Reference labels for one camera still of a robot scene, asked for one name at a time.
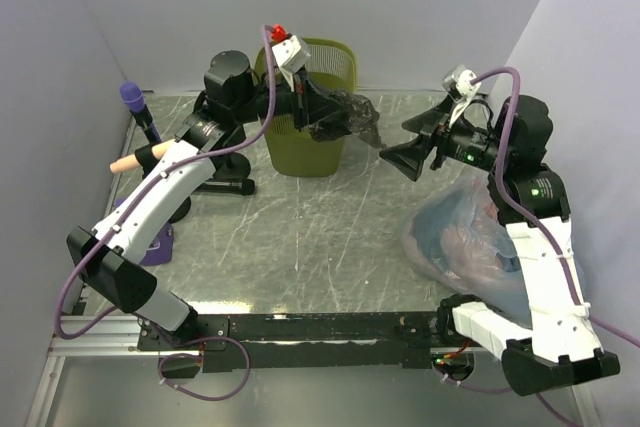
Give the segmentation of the grey translucent trash bag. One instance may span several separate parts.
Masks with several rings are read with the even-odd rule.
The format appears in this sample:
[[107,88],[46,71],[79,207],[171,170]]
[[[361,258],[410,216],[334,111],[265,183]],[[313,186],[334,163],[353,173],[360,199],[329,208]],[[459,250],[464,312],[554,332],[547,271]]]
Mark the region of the grey translucent trash bag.
[[378,126],[380,113],[371,100],[349,91],[342,94],[341,99],[346,107],[346,119],[337,123],[309,126],[311,138],[316,142],[329,142],[355,135],[374,149],[385,148],[386,144],[382,140]]

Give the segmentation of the translucent bag with clothes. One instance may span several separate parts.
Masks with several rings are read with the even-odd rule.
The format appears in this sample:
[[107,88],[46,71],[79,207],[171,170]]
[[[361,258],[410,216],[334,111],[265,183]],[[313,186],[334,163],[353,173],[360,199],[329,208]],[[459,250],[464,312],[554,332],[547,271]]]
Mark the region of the translucent bag with clothes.
[[497,222],[488,175],[465,169],[407,214],[400,239],[414,270],[474,295],[524,328],[531,313],[515,246]]

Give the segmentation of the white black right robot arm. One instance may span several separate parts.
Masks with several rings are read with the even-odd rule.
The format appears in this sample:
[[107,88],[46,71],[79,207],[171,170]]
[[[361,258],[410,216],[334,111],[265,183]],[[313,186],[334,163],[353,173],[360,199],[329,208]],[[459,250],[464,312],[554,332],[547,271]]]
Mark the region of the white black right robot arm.
[[433,170],[452,159],[487,172],[498,223],[519,260],[531,325],[507,319],[485,296],[455,295],[438,308],[438,337],[453,346],[469,339],[491,352],[520,396],[619,374],[617,355],[603,348],[589,319],[565,185],[544,162],[553,131],[547,105],[528,95],[511,96],[492,127],[472,125],[455,108],[445,99],[404,121],[414,139],[380,156],[412,181],[427,158]]

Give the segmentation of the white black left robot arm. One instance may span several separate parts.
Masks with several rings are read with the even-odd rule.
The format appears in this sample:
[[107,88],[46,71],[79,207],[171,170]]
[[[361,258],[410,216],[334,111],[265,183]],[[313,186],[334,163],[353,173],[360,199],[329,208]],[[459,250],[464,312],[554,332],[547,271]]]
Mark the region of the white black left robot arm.
[[190,194],[228,156],[250,144],[244,134],[246,124],[290,116],[301,129],[345,114],[331,92],[311,80],[305,68],[310,57],[309,47],[296,46],[293,40],[267,46],[268,78],[262,80],[244,53],[217,54],[204,76],[193,113],[154,169],[108,217],[91,230],[75,228],[67,238],[83,282],[122,312],[156,324],[176,349],[196,340],[198,314],[160,287],[139,262]]

